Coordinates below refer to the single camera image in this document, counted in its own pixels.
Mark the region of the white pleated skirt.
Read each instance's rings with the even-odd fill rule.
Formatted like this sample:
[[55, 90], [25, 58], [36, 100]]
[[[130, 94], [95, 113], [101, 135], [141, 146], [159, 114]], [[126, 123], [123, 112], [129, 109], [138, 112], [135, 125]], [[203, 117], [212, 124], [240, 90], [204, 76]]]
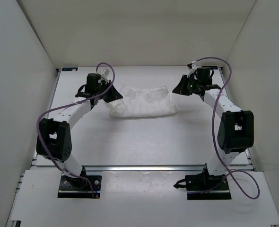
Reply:
[[122, 99], [106, 104], [111, 116], [119, 118], [162, 117], [177, 113], [177, 103], [167, 86], [135, 88], [123, 85]]

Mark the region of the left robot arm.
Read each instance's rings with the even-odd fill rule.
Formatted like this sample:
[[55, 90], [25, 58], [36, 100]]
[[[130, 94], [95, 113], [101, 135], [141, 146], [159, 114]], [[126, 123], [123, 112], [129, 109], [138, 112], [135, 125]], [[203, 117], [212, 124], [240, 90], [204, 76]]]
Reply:
[[54, 108], [61, 112], [53, 118], [42, 118], [38, 122], [37, 154], [52, 161], [76, 188], [87, 184], [85, 168], [76, 161], [72, 153], [71, 129], [99, 102], [111, 103], [123, 99], [113, 86], [106, 70], [87, 75], [74, 100], [63, 107]]

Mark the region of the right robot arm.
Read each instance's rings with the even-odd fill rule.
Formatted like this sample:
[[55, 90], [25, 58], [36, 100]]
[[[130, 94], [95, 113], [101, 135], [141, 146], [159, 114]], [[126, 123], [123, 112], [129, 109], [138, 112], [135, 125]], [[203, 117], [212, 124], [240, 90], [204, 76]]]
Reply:
[[200, 184], [205, 189], [212, 189], [217, 184], [217, 177], [226, 173], [232, 161], [254, 142], [254, 115], [236, 106], [222, 88], [212, 82], [214, 70], [209, 67], [190, 65], [190, 72], [183, 75], [173, 93], [190, 96], [198, 95], [212, 110], [212, 118], [220, 118], [217, 133], [212, 133], [215, 143], [215, 156], [206, 164], [205, 174], [200, 177]]

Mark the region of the right blue corner label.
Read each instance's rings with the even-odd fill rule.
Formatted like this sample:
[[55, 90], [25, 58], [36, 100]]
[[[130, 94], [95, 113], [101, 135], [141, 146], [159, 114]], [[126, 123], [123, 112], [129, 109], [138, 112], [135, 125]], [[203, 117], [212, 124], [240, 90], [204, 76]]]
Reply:
[[218, 70], [218, 67], [217, 66], [210, 66], [210, 69], [211, 70]]

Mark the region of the blue corner label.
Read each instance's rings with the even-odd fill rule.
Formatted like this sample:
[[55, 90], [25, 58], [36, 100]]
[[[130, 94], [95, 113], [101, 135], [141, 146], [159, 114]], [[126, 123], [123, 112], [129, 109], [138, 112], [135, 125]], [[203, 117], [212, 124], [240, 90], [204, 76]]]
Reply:
[[63, 67], [62, 71], [77, 71], [78, 67]]
[[210, 69], [211, 70], [218, 70], [218, 67], [217, 66], [210, 66]]

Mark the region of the left blue corner label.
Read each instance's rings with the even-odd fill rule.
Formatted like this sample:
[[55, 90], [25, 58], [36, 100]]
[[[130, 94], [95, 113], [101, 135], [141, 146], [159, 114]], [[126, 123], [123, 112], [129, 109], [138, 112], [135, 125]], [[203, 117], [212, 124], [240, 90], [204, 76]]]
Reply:
[[63, 67], [62, 71], [77, 71], [78, 67]]

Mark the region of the aluminium left side rail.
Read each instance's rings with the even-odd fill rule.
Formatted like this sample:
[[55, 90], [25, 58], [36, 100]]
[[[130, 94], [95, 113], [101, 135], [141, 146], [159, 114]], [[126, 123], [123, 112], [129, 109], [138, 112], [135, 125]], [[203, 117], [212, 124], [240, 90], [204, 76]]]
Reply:
[[[41, 113], [39, 113], [39, 115], [37, 116], [37, 118], [35, 120], [35, 132], [36, 133], [37, 133], [36, 123], [37, 123], [38, 117], [42, 113], [44, 113], [47, 110], [51, 109], [51, 107], [52, 107], [52, 103], [53, 103], [53, 100], [54, 100], [54, 96], [55, 96], [56, 88], [57, 88], [57, 85], [58, 85], [58, 82], [59, 82], [59, 77], [60, 77], [61, 71], [62, 71], [62, 68], [57, 68], [56, 69], [55, 83], [54, 83], [54, 85], [52, 87], [51, 93], [48, 95], [47, 106], [43, 108], [43, 111]], [[30, 167], [36, 166], [36, 161], [37, 161], [37, 157], [38, 157], [38, 154], [37, 154], [37, 151], [36, 151], [36, 143], [37, 143], [37, 135], [35, 136], [34, 153], [33, 153], [33, 157], [32, 157], [32, 161], [31, 161]]]

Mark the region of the aluminium front rail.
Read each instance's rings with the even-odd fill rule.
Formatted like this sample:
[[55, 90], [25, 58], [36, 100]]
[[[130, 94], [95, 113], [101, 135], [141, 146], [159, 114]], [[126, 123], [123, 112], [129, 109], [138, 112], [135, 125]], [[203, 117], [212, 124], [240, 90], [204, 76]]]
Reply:
[[152, 171], [202, 171], [204, 165], [156, 165], [156, 166], [85, 166], [90, 172], [152, 172]]

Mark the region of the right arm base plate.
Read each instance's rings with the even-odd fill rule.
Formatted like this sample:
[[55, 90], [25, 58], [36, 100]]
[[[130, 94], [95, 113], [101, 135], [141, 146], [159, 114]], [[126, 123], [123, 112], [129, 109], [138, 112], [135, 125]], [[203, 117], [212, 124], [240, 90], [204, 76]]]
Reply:
[[230, 200], [232, 199], [227, 180], [222, 176], [215, 178], [203, 173], [197, 175], [186, 175], [184, 179], [177, 181], [173, 187], [185, 188], [187, 200]]

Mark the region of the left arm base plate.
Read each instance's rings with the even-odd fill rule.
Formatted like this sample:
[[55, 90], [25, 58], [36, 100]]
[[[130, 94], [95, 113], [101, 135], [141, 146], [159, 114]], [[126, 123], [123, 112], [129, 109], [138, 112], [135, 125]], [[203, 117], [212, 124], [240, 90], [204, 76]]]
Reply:
[[86, 180], [71, 178], [62, 175], [60, 179], [58, 198], [83, 198], [99, 199], [101, 194], [101, 175], [87, 175], [86, 178], [92, 183], [92, 188]]

